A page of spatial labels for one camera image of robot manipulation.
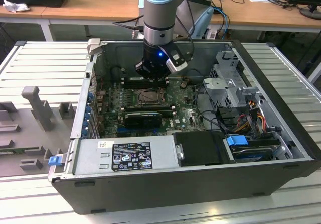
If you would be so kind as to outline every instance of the floor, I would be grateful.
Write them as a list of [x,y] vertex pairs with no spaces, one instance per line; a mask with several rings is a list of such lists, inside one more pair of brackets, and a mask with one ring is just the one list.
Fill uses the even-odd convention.
[[[9,52],[15,41],[44,41],[41,28],[37,24],[2,24],[4,30],[9,36],[0,29],[0,62],[5,58],[6,52]],[[57,41],[87,41],[85,28],[82,25],[52,25],[51,29],[56,36]],[[129,29],[118,26],[90,26],[91,38],[97,37],[104,40],[128,40],[132,33]],[[230,30],[230,39],[238,39],[241,42],[257,42],[258,31]],[[299,60],[316,38],[317,33],[291,33],[288,36],[286,32],[268,32],[265,42],[272,42],[283,52],[283,54],[297,66]],[[316,54],[321,46],[321,37],[310,48],[309,52],[302,59],[299,70],[305,68],[306,63]],[[316,83],[321,88],[321,81]]]

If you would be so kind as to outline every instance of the crumpled paper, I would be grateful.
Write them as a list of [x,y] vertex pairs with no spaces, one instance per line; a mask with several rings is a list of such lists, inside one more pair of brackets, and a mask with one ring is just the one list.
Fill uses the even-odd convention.
[[9,2],[7,0],[4,0],[4,4],[2,6],[9,12],[22,12],[22,11],[28,11],[30,8],[25,3],[13,3]]

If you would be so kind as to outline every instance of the sticker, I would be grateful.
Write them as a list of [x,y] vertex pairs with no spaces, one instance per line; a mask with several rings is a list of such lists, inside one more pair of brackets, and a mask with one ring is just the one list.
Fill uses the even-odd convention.
[[114,144],[113,140],[98,141],[98,148],[111,148],[113,144]]
[[0,152],[0,155],[13,155],[14,154],[14,152],[12,152],[12,151],[2,151],[2,152]]
[[111,169],[113,171],[152,169],[150,142],[113,144]]

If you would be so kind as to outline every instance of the desk leg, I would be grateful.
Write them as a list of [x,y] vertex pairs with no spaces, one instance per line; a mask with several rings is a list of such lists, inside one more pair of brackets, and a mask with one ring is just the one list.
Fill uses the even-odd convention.
[[44,33],[47,42],[55,41],[55,36],[50,31],[50,22],[47,19],[39,20],[39,25],[41,26],[42,32]]
[[85,25],[85,32],[86,32],[86,37],[91,37],[88,25]]
[[316,69],[313,71],[313,73],[311,73],[310,77],[308,78],[308,80],[314,84],[315,81],[317,81],[317,79],[321,76],[321,62],[320,64],[316,67]]

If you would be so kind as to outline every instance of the wooden desk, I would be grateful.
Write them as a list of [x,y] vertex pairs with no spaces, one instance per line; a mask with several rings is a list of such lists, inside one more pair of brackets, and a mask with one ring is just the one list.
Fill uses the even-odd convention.
[[121,21],[137,17],[138,0],[65,0],[60,8],[47,7],[46,19]]
[[[288,32],[319,32],[321,21],[301,15],[272,3],[245,0],[238,4],[222,0],[224,12],[230,17],[229,29]],[[53,41],[50,24],[112,25],[113,21],[135,18],[139,14],[138,0],[66,0],[60,8],[33,7],[24,13],[9,13],[0,7],[0,22],[40,24],[47,41]],[[210,28],[215,31],[222,16],[213,15]]]
[[4,7],[0,7],[0,19],[2,17],[9,18],[41,18],[42,12],[46,7],[31,7],[29,11],[25,12],[8,12]]
[[[307,18],[299,9],[287,10],[273,3],[251,2],[244,0],[238,4],[231,0],[222,0],[223,10],[230,18],[230,29],[243,30],[275,30],[319,32],[321,21]],[[218,0],[213,2],[220,6]],[[221,15],[213,15],[211,24],[221,25]]]

